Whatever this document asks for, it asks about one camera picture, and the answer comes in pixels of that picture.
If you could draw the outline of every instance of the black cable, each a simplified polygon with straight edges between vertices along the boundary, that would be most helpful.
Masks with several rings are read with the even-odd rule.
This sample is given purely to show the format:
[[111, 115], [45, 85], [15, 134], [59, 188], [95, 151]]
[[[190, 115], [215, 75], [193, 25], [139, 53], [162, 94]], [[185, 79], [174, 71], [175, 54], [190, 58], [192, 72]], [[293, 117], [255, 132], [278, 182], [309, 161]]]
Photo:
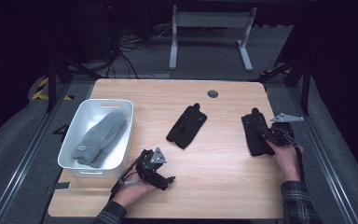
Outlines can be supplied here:
[[111, 56], [116, 58], [120, 53], [118, 48], [121, 33], [120, 20], [112, 3], [102, 2], [100, 9], [106, 24], [106, 35], [111, 49]]
[[137, 172], [137, 171], [132, 172], [132, 173], [130, 173], [129, 175], [127, 175], [126, 177], [124, 177], [124, 179], [126, 180], [128, 177], [130, 177], [130, 176], [132, 176], [132, 175], [135, 175], [135, 174], [138, 174], [138, 172]]
[[112, 68], [113, 77], [116, 78], [116, 71]]
[[99, 79], [99, 78], [105, 78], [100, 76], [99, 74], [89, 70], [87, 67], [85, 67], [83, 64], [81, 63], [75, 63], [72, 60], [66, 58], [65, 56], [62, 55], [58, 55], [59, 58], [65, 62], [66, 64], [70, 64], [72, 65], [74, 68], [76, 68], [77, 70], [79, 70], [80, 72], [89, 75], [90, 77], [93, 77], [94, 79]]
[[71, 45], [69, 44], [68, 39], [67, 39], [67, 38], [65, 37], [65, 35], [63, 34], [63, 31], [61, 30], [60, 26], [58, 25], [57, 21], [55, 20], [53, 14], [52, 14], [52, 12], [50, 11], [50, 9], [48, 8], [48, 5], [46, 4], [46, 2], [45, 2], [44, 5], [45, 5], [45, 8], [46, 8], [46, 10], [47, 10], [47, 12], [48, 12], [48, 15], [49, 15], [50, 18], [53, 20], [55, 27], [57, 28], [58, 32], [59, 32], [60, 35], [62, 36], [63, 40], [65, 41], [66, 46], [68, 47], [69, 51], [71, 51], [71, 53], [73, 54], [74, 58], [76, 58], [76, 59], [78, 60], [78, 58], [76, 57], [76, 54], [75, 54], [74, 50], [72, 49]]
[[106, 71], [105, 77], [107, 77], [109, 75], [109, 70], [110, 70], [110, 64], [109, 64], [109, 66], [107, 66], [107, 71]]
[[[104, 68], [106, 68], [107, 66], [109, 66], [115, 59], [111, 58], [108, 56], [108, 59], [105, 63], [95, 66], [95, 67], [91, 67], [89, 68], [90, 71], [93, 72], [100, 72], [102, 70], [104, 70]], [[77, 70], [77, 69], [69, 69], [73, 74], [83, 74], [81, 71]]]
[[130, 77], [130, 68], [129, 68], [129, 65], [127, 64], [127, 61], [126, 61], [124, 58], [122, 58], [122, 57], [120, 57], [120, 59], [122, 59], [122, 60], [123, 60], [123, 62], [124, 62], [124, 64], [126, 64], [126, 67], [127, 67], [127, 70], [128, 70], [128, 75], [129, 75], [129, 78], [131, 78], [131, 77]]
[[132, 71], [133, 71], [133, 74], [136, 76], [137, 79], [139, 79], [139, 78], [138, 78], [138, 75], [136, 74], [135, 68], [133, 67], [133, 65], [132, 65], [132, 63], [130, 62], [130, 60], [129, 60], [124, 54], [122, 54], [122, 53], [120, 53], [120, 56], [121, 56], [122, 58], [124, 58], [124, 62], [127, 61], [127, 62], [130, 64], [131, 69], [132, 69]]
[[301, 182], [305, 183], [305, 176], [304, 176], [304, 166], [302, 162], [302, 153], [299, 147], [295, 147], [296, 154], [297, 154], [297, 161], [298, 161], [298, 170], [300, 172], [300, 180]]
[[[154, 43], [158, 43], [159, 41], [161, 41], [163, 38], [166, 38], [166, 34], [167, 31], [169, 31], [172, 27], [169, 27], [167, 29], [165, 29], [162, 33], [156, 35], [156, 36], [151, 36], [148, 40], [143, 40], [141, 37], [134, 37], [132, 39], [130, 39], [130, 37], [127, 37], [126, 40], [121, 40], [119, 46], [122, 49], [129, 49], [129, 50], [121, 50], [122, 52], [131, 52], [135, 49], [137, 50], [142, 50], [147, 48], [148, 46], [154, 44]], [[125, 46], [126, 44], [130, 44], [130, 43], [134, 43], [135, 46], [134, 47], [127, 47]]]

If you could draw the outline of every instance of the gray carpet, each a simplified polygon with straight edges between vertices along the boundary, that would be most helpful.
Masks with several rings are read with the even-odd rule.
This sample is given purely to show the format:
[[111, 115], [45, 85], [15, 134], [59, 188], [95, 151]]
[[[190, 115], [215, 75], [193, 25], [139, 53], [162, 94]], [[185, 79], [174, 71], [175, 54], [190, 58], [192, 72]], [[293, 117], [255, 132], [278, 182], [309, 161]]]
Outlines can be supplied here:
[[[273, 68], [290, 29], [290, 27], [263, 27], [252, 30], [247, 49], [253, 63], [253, 72], [245, 72], [235, 44], [237, 39], [241, 39], [241, 31], [235, 29], [213, 32], [191, 29], [181, 32], [178, 64], [175, 71], [168, 69], [171, 42], [166, 38], [144, 49], [125, 53], [125, 55], [132, 62], [139, 78], [247, 81], [258, 77], [260, 72]], [[113, 64], [113, 69], [116, 78], [129, 78], [129, 68], [123, 60], [117, 59]], [[115, 76], [112, 70], [108, 76]], [[298, 101], [296, 98], [293, 99], [293, 92], [298, 95], [301, 85], [295, 89], [287, 89], [282, 84], [283, 79], [284, 76], [278, 76], [265, 83], [272, 109], [276, 114], [301, 116], [301, 111], [297, 108]], [[30, 98], [39, 85], [39, 81], [36, 81], [30, 89]], [[32, 148], [34, 156], [30, 159], [30, 166], [22, 169], [26, 176], [14, 192], [15, 197], [7, 202], [8, 207], [3, 210], [1, 223], [39, 223], [42, 220], [45, 223], [89, 223], [91, 221], [91, 218], [50, 217], [45, 214], [45, 211], [51, 196], [46, 193], [47, 188], [55, 183], [61, 171], [57, 157], [62, 144], [62, 136], [53, 132], [62, 125], [70, 123], [78, 105], [88, 98], [92, 84], [93, 81], [90, 78], [75, 76], [69, 90], [65, 93], [73, 95], [74, 100], [59, 103], [55, 116], [51, 118], [41, 141], [36, 144], [39, 147]], [[29, 146], [33, 143], [34, 135], [46, 116], [46, 109], [47, 101], [33, 100], [0, 129], [0, 199], [10, 183], [10, 178], [21, 164], [23, 155], [27, 154]], [[357, 221], [355, 219], [353, 223], [358, 223], [358, 164], [319, 98], [313, 83], [310, 89], [310, 116], [307, 120], [316, 130], [323, 152], [333, 164], [342, 188], [347, 193], [346, 196], [357, 218]], [[314, 141], [310, 138], [309, 127], [301, 122], [295, 123], [294, 129], [297, 141], [306, 149], [304, 153], [306, 181], [316, 210], [324, 223], [348, 222], [343, 215], [345, 211], [337, 202], [339, 198], [331, 190], [332, 185], [321, 166], [318, 157], [320, 149], [315, 147]], [[145, 222], [128, 220], [128, 223]], [[184, 223], [184, 221], [176, 220], [176, 223]], [[274, 220], [252, 220], [252, 223], [272, 224], [275, 222]]]

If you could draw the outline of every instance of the metal bracket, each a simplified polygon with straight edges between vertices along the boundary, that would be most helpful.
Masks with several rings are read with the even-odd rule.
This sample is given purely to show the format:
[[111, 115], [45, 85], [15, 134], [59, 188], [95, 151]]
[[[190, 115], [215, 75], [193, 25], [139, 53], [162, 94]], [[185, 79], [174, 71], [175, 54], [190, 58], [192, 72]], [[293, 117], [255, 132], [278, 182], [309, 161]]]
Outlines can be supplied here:
[[281, 113], [280, 115], [271, 119], [274, 122], [295, 122], [295, 121], [304, 121], [303, 117], [295, 117], [291, 115], [286, 115]]
[[156, 163], [166, 163], [167, 160], [165, 159], [165, 156], [162, 154], [161, 149], [159, 147], [156, 147], [155, 152], [153, 153], [152, 158], [150, 159], [150, 163], [156, 164]]
[[64, 183], [56, 183], [53, 186], [48, 186], [46, 189], [46, 193], [54, 193], [56, 190], [66, 190], [71, 188], [71, 182], [64, 182]]

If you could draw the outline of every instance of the wooden table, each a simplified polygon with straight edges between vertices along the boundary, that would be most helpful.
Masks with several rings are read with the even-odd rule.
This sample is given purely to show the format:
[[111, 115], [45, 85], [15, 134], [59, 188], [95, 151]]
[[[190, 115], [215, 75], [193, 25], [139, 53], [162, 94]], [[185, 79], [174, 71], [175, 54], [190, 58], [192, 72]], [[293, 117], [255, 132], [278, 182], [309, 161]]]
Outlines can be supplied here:
[[[208, 91], [218, 97], [211, 98]], [[252, 157], [241, 117], [257, 107], [268, 125], [274, 117], [259, 83], [196, 80], [100, 79], [90, 98], [126, 99], [134, 104], [129, 165], [141, 151], [160, 147], [168, 162], [158, 173], [176, 179], [128, 208], [127, 217], [282, 218], [282, 174], [270, 156]], [[186, 149], [165, 139], [183, 111], [195, 103], [208, 119]], [[68, 190], [54, 193], [53, 217], [95, 217], [115, 178], [74, 177], [63, 171]]]

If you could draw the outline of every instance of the white plastic basket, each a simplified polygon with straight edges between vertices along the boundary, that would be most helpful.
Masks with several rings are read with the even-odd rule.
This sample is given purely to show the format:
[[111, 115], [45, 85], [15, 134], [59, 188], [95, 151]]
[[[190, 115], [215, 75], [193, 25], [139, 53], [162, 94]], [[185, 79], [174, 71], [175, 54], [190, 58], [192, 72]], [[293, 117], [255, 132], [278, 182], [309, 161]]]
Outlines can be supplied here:
[[[85, 133], [107, 114], [118, 108], [124, 111], [128, 123], [127, 130], [123, 133], [115, 148], [112, 149], [100, 168], [79, 164], [71, 155], [80, 144]], [[124, 169], [127, 168], [133, 127], [132, 118], [133, 104], [131, 101], [119, 99], [90, 99], [84, 101], [77, 109], [63, 140], [58, 156], [58, 164], [75, 176], [119, 177]]]

